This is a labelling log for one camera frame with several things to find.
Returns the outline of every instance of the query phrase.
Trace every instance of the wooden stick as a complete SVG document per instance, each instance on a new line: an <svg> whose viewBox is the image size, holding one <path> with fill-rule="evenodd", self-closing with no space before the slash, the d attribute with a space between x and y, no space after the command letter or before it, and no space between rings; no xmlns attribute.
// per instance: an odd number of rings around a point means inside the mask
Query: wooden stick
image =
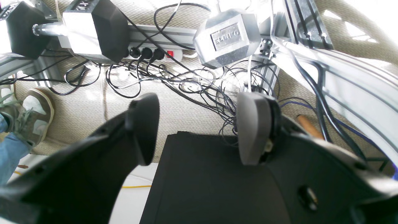
<svg viewBox="0 0 398 224"><path fill-rule="evenodd" d="M323 135L312 125L311 121L304 115L298 115L297 120L299 124L312 136L323 139Z"/></svg>

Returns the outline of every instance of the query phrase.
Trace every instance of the sneaker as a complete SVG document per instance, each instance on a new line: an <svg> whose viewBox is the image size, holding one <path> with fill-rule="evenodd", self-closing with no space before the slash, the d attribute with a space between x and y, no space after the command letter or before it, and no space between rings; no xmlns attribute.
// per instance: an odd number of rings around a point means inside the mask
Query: sneaker
<svg viewBox="0 0 398 224"><path fill-rule="evenodd" d="M15 85L0 86L0 114L6 119L8 128L5 132L13 132L15 120L18 118L20 102L15 98Z"/></svg>
<svg viewBox="0 0 398 224"><path fill-rule="evenodd" d="M46 137L53 118L54 104L51 97L32 88L22 103L14 133L34 148Z"/></svg>

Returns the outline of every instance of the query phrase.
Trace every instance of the yellow cable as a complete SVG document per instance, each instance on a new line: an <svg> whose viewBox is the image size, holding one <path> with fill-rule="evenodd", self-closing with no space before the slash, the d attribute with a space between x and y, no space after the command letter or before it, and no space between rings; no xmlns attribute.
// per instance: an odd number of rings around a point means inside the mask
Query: yellow cable
<svg viewBox="0 0 398 224"><path fill-rule="evenodd" d="M22 173L18 171L14 171L14 173L18 175L22 175ZM122 188L141 188L141 187L151 187L152 185L142 185L142 186L123 186Z"/></svg>
<svg viewBox="0 0 398 224"><path fill-rule="evenodd" d="M143 186L123 186L122 188L140 188L140 187L151 187L152 185L143 185Z"/></svg>

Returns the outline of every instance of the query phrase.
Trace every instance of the person's leg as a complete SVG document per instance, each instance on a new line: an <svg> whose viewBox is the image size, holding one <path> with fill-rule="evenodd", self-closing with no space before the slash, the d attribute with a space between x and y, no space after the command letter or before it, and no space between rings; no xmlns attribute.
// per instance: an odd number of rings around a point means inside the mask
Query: person's leg
<svg viewBox="0 0 398 224"><path fill-rule="evenodd" d="M20 159L29 154L30 147L10 133L0 143L0 185L4 185L10 179L17 168Z"/></svg>
<svg viewBox="0 0 398 224"><path fill-rule="evenodd" d="M20 159L45 138L54 117L54 106L49 96L34 88L27 92L18 118L15 118L8 104L0 105L0 115L0 131L13 132L0 143L0 185L3 185Z"/></svg>
<svg viewBox="0 0 398 224"><path fill-rule="evenodd" d="M12 132L21 106L14 94L14 85L0 86L0 132ZM19 160L29 153L28 146L14 134L0 143L0 185L6 184Z"/></svg>

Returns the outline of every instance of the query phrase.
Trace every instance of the black panel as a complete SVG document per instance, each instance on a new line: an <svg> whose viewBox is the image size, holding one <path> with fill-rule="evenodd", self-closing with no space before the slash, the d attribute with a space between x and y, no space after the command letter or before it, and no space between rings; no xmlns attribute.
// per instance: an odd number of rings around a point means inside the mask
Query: black panel
<svg viewBox="0 0 398 224"><path fill-rule="evenodd" d="M243 166L219 136L178 132L167 137L140 223L290 221L268 168Z"/></svg>
<svg viewBox="0 0 398 224"><path fill-rule="evenodd" d="M129 46L127 19L109 0L100 0L92 16L102 55L119 62L126 56Z"/></svg>

